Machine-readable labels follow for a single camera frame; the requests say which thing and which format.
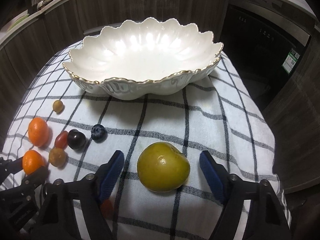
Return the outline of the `green yellow plum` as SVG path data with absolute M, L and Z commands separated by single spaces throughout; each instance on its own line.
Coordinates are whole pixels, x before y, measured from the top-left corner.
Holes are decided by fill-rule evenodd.
M 190 174 L 188 159 L 172 144 L 155 142 L 139 156 L 140 182 L 153 192 L 170 192 L 182 186 Z

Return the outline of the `small brown longan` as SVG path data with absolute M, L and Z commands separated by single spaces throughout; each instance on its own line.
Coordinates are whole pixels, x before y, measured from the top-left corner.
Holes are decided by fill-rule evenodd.
M 49 162 L 55 167 L 62 167 L 66 162 L 67 154 L 62 148 L 52 148 L 49 152 Z
M 56 100 L 53 102 L 53 111 L 57 114 L 61 113 L 64 107 L 65 106 L 61 100 Z

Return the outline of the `black dishwasher door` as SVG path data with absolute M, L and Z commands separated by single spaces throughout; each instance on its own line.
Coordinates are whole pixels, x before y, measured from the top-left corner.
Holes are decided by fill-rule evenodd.
M 249 95 L 263 111 L 293 75 L 310 35 L 265 8 L 229 4 L 220 40 Z

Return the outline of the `blueberry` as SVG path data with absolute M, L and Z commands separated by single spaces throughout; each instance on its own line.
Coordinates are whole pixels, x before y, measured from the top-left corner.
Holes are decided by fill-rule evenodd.
M 105 127 L 101 124 L 96 124 L 91 129 L 91 138 L 95 142 L 103 141 L 107 136 Z

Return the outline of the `orange mandarin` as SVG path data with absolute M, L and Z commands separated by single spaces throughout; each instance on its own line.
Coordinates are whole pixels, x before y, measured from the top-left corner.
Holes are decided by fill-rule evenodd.
M 49 138 L 49 127 L 41 117 L 35 117 L 28 126 L 28 138 L 37 147 L 46 144 Z
M 44 158 L 35 150 L 28 150 L 22 158 L 22 168 L 26 175 L 30 175 L 38 168 L 45 166 Z

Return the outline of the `white scalloped ceramic bowl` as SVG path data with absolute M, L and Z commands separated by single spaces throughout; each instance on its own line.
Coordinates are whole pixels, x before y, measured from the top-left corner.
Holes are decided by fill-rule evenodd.
M 146 94 L 171 95 L 202 80 L 218 65 L 222 50 L 213 32 L 201 32 L 195 23 L 149 17 L 86 36 L 62 65 L 90 94 L 135 100 Z

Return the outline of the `checked white blue cloth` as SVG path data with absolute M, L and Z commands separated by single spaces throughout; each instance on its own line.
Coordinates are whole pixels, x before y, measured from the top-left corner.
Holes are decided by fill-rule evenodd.
M 79 152 L 67 148 L 67 164 L 62 169 L 51 167 L 48 180 L 81 179 L 121 150 L 126 159 L 124 174 L 111 194 L 114 215 L 108 221 L 116 239 L 210 237 L 222 207 L 199 166 L 204 150 L 243 180 L 268 180 L 285 217 L 291 219 L 284 190 L 272 171 L 274 135 L 227 54 L 210 76 L 176 94 L 149 94 L 133 101 L 84 92 L 62 67 L 68 59 L 68 50 L 58 52 L 23 85 L 7 54 L 1 53 L 3 158 L 19 158 L 32 147 L 27 128 L 35 116 L 48 122 L 53 136 L 76 128 L 89 138 L 92 126 L 102 124 L 106 140 L 99 144 L 88 140 Z M 56 100 L 65 106 L 59 114 L 53 111 Z M 171 143 L 189 160 L 188 181 L 178 191 L 154 193 L 138 179 L 140 153 L 159 141 Z

